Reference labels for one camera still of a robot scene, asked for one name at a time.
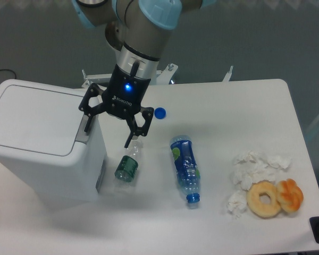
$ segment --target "donut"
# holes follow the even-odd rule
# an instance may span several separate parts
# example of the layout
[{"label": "donut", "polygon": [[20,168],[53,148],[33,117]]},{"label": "donut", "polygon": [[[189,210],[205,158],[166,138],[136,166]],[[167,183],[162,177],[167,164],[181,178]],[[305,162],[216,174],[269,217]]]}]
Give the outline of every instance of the donut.
[{"label": "donut", "polygon": [[304,200],[304,195],[294,180],[280,181],[276,185],[276,192],[276,199],[284,211],[294,213],[299,210]]},{"label": "donut", "polygon": [[[260,196],[267,195],[270,197],[270,203],[262,203]],[[247,192],[247,203],[258,216],[270,218],[277,215],[280,210],[280,204],[276,200],[276,187],[270,182],[259,182],[253,184]]]}]

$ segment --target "blue plastic bottle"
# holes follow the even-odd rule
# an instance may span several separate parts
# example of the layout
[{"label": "blue plastic bottle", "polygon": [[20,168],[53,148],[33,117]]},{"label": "blue plastic bottle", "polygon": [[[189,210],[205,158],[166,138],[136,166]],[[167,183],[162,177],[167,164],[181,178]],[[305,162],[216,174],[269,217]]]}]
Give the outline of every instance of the blue plastic bottle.
[{"label": "blue plastic bottle", "polygon": [[178,184],[182,192],[187,195],[188,203],[197,203],[200,201],[200,172],[191,145],[191,139],[187,135],[179,135],[170,140]]}]

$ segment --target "white table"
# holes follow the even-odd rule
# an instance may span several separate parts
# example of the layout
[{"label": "white table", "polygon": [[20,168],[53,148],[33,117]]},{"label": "white table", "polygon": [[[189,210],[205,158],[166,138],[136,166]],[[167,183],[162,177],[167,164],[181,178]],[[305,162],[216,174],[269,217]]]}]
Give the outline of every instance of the white table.
[{"label": "white table", "polygon": [[[136,185],[113,180],[128,136],[126,122],[100,116],[109,155],[99,201],[36,194],[0,164],[0,254],[259,254],[319,250],[309,218],[319,216],[319,190],[288,87],[281,80],[150,86],[142,103],[164,107],[143,138]],[[188,134],[202,176],[199,208],[188,209],[175,179],[169,140]],[[288,172],[304,192],[301,209],[234,220],[231,161],[239,152],[287,153]]]}]

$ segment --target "green bottle label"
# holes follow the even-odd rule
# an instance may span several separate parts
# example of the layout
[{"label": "green bottle label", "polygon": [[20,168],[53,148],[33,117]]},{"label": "green bottle label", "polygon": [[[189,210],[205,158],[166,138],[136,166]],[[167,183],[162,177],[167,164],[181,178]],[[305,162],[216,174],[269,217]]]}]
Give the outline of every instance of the green bottle label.
[{"label": "green bottle label", "polygon": [[127,173],[131,177],[131,179],[133,179],[137,168],[138,168],[137,161],[134,160],[133,158],[125,155],[122,158],[121,162],[119,163],[116,172],[123,171],[123,172]]}]

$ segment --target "bottle cap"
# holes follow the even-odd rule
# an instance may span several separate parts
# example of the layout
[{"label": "bottle cap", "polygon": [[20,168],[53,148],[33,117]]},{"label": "bottle cap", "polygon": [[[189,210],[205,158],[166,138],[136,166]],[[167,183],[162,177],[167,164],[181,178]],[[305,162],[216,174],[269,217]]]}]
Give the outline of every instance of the bottle cap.
[{"label": "bottle cap", "polygon": [[187,195],[188,203],[197,203],[200,201],[200,194],[199,193],[192,193]]},{"label": "bottle cap", "polygon": [[155,109],[155,117],[157,119],[162,120],[165,118],[165,116],[166,116],[166,111],[164,108],[159,107]]}]

